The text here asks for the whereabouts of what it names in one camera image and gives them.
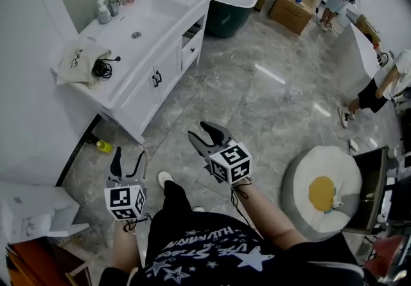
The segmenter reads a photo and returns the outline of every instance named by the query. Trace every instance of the marble floor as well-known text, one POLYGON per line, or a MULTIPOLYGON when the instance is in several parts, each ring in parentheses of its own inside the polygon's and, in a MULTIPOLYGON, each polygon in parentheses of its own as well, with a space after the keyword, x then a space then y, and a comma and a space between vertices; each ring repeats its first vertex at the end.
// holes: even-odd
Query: marble floor
MULTIPOLYGON (((338 90, 332 48, 336 33, 324 33, 311 22, 298 36, 258 13, 231 39, 205 37, 200 63, 193 64, 167 97, 143 136, 149 156, 145 210, 161 209, 163 194, 157 173, 169 171, 187 192, 192 206, 241 218, 232 207, 230 189, 202 168, 204 161, 188 141, 192 130, 207 138, 200 121, 228 127, 254 160, 257 187, 279 204, 280 186, 288 163, 314 145, 334 145, 347 152, 347 142, 360 136, 366 147, 397 147, 399 123, 387 103, 373 114, 361 111, 347 129, 340 126, 337 108, 345 102, 338 90)), ((114 122, 102 120, 95 135, 121 146, 135 157, 141 147, 114 122)), ((109 161, 85 145, 63 187, 81 204, 77 217, 91 228, 66 241, 98 254, 102 269, 108 260, 112 217, 106 212, 103 188, 109 161)), ((145 253, 149 223, 137 226, 145 253)))

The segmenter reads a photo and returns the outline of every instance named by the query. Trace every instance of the hand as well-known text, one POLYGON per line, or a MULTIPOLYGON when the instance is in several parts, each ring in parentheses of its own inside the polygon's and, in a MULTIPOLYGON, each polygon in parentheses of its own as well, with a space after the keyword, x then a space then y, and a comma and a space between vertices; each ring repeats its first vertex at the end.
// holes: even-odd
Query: hand
POLYGON ((383 93, 384 93, 384 91, 382 91, 381 89, 377 89, 377 90, 375 91, 375 97, 376 97, 376 98, 382 98, 382 97, 383 97, 383 93))

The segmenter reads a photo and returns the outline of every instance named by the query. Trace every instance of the star print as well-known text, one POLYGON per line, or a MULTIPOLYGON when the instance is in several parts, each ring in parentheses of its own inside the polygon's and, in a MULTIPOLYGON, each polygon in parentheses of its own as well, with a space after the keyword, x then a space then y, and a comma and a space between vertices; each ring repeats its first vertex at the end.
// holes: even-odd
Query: star print
POLYGON ((186 236, 195 236, 199 231, 186 231, 186 236))
POLYGON ((146 273, 149 273, 150 271, 154 272, 154 276, 157 277, 157 273, 159 273, 161 268, 165 268, 165 267, 171 267, 170 264, 166 263, 167 260, 161 261, 161 262, 153 262, 153 266, 151 268, 149 268, 146 273))
POLYGON ((186 277, 190 277, 189 274, 187 273, 183 273, 181 271, 181 267, 178 267, 175 270, 170 270, 167 268, 164 268, 164 271, 167 272, 166 276, 164 277, 164 281, 172 279, 175 282, 177 282, 178 284, 181 282, 181 279, 186 278, 186 277))
POLYGON ((208 261, 206 267, 210 267, 210 268, 214 269, 217 265, 218 265, 217 262, 208 261))
POLYGON ((246 267, 249 265, 261 272, 263 270, 263 262, 272 259, 274 255, 262 255, 260 250, 260 247, 256 246, 249 254, 233 253, 234 256, 242 260, 242 263, 240 263, 238 267, 246 267))

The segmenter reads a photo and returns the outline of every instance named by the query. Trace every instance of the drawer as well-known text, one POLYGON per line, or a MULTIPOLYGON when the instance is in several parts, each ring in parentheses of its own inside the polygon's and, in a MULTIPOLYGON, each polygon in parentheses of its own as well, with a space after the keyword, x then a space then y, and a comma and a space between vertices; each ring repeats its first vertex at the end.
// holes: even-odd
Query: drawer
POLYGON ((200 51, 200 41, 203 36, 203 30, 198 30, 197 33, 187 31, 182 36, 182 70, 185 70, 190 63, 194 61, 194 56, 200 51))

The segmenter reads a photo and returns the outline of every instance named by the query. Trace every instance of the black shorts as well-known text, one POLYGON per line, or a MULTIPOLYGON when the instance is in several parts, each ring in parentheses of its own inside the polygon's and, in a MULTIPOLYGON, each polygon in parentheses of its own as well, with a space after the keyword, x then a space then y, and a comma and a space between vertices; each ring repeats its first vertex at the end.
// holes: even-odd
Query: black shorts
POLYGON ((376 98, 375 92, 377 90, 377 84, 375 84, 375 80, 372 79, 367 87, 363 89, 358 97, 360 98, 360 108, 370 108, 373 113, 380 110, 385 102, 388 100, 383 96, 382 98, 376 98))

